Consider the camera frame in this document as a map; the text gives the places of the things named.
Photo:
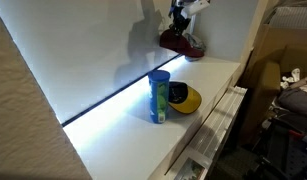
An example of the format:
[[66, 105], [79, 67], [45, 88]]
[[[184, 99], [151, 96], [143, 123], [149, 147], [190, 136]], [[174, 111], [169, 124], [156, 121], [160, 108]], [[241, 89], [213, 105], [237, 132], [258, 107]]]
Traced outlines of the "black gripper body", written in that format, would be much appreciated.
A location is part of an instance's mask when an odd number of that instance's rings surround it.
[[182, 15], [184, 9], [184, 0], [171, 0], [168, 16], [173, 18], [170, 28], [173, 30], [185, 30], [189, 23], [190, 18], [185, 18]]

